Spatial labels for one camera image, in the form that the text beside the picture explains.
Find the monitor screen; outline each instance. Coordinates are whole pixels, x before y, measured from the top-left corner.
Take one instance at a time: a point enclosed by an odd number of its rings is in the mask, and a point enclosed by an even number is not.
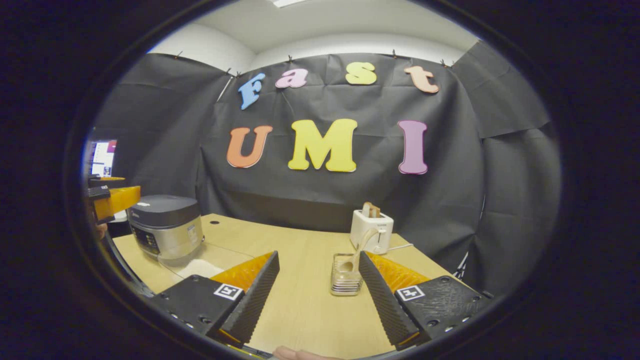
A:
[[[91,142],[91,157],[89,159],[91,166],[90,174],[98,174],[101,177],[111,177],[116,143],[116,140],[97,140]]]

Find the hand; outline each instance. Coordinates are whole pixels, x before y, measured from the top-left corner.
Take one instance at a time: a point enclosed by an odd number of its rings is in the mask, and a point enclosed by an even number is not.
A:
[[[107,233],[107,224],[100,224],[96,226],[96,229],[98,230],[98,233],[100,234],[100,239],[102,239],[104,237],[104,235]]]
[[[273,356],[275,356],[278,360],[342,360],[337,357],[326,357],[311,354],[310,352],[306,352],[304,350],[294,351],[289,349],[288,347],[278,347],[274,352]]]

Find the tabletop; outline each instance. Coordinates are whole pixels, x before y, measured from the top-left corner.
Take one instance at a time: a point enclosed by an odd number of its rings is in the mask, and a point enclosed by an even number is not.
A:
[[[249,347],[272,352],[284,345],[324,356],[352,359],[389,352],[389,343],[366,284],[358,295],[330,293],[333,255],[355,250],[348,233],[328,233],[258,224],[221,215],[201,217],[205,241],[187,263],[159,263],[146,255],[133,235],[114,238],[131,269],[159,293],[184,277],[211,277],[274,250],[280,273],[262,310]],[[393,234],[390,248],[408,242]],[[415,247],[383,257],[433,279],[450,275]]]

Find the rice cooker lid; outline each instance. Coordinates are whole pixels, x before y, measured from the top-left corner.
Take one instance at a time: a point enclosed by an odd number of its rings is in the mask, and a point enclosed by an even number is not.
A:
[[[198,201],[174,195],[149,195],[129,208],[129,221],[147,227],[171,227],[200,216]]]

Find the rice cooker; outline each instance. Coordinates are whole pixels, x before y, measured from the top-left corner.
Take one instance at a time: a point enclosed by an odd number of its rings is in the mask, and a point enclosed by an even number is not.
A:
[[[195,199],[173,195],[140,198],[128,210],[129,225],[140,248],[159,259],[179,259],[204,241]]]

